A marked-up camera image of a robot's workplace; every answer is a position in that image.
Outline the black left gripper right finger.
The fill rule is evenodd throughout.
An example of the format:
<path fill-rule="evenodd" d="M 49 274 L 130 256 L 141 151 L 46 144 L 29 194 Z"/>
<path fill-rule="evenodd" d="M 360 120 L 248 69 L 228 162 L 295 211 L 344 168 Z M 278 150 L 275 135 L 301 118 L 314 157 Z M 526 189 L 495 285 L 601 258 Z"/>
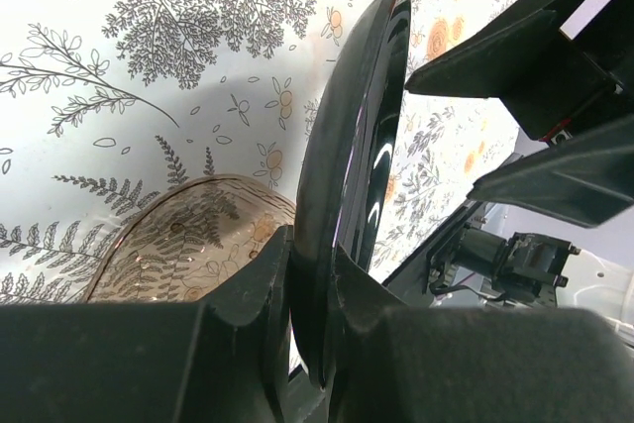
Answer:
<path fill-rule="evenodd" d="M 332 422 L 629 422 L 633 362 L 584 309 L 411 307 L 343 250 L 329 289 Z"/>

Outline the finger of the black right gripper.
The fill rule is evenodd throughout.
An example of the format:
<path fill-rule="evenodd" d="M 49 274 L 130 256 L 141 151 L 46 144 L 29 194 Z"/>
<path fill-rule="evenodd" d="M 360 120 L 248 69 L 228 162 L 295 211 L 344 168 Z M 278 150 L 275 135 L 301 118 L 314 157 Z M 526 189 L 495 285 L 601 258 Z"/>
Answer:
<path fill-rule="evenodd" d="M 470 199 L 514 205 L 583 228 L 633 206 L 633 117 L 496 169 Z"/>

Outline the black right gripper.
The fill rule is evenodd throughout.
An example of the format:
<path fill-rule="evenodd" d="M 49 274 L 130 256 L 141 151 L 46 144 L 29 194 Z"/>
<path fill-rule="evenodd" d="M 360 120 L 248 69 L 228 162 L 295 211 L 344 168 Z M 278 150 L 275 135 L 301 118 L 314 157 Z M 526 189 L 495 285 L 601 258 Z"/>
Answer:
<path fill-rule="evenodd" d="M 418 68 L 416 95 L 497 98 L 533 141 L 633 113 L 633 0 L 516 0 Z"/>

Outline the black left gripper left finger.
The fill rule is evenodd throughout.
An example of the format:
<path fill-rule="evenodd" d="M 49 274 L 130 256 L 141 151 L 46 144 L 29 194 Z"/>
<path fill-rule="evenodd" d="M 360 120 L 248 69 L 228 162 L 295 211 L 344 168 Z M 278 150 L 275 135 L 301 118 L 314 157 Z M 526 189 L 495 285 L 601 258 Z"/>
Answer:
<path fill-rule="evenodd" d="M 280 422 L 292 230 L 203 298 L 7 305 L 5 422 Z"/>

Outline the clear pink glass plate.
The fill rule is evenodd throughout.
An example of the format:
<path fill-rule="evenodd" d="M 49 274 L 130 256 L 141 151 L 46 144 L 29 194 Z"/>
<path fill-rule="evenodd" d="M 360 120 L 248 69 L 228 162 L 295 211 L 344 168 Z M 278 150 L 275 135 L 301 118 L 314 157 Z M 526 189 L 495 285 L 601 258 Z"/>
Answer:
<path fill-rule="evenodd" d="M 81 300 L 198 300 L 256 258 L 294 215 L 291 200 L 242 175 L 185 183 L 124 228 Z"/>

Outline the black bowl with red interior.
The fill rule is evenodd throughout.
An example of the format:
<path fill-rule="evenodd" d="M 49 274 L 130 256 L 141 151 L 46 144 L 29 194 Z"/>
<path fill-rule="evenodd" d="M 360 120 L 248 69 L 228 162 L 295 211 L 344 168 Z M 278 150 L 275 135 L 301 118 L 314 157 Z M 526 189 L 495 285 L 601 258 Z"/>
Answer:
<path fill-rule="evenodd" d="M 335 263 L 368 270 L 402 107 L 411 0 L 373 0 L 323 91 L 305 152 L 290 252 L 295 343 L 311 382 L 327 381 L 327 301 Z"/>

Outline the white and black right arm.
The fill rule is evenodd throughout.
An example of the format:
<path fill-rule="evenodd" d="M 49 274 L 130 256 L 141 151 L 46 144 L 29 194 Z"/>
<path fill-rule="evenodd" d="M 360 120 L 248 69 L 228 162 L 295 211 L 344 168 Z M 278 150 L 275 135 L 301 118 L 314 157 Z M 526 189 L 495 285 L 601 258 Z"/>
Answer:
<path fill-rule="evenodd" d="M 500 100 L 544 144 L 478 179 L 461 205 L 385 281 L 411 305 L 449 292 L 457 264 L 500 299 L 556 306 L 571 243 L 499 238 L 475 223 L 488 203 L 594 228 L 633 204 L 633 0 L 517 0 L 460 46 L 417 69 L 410 93 Z"/>

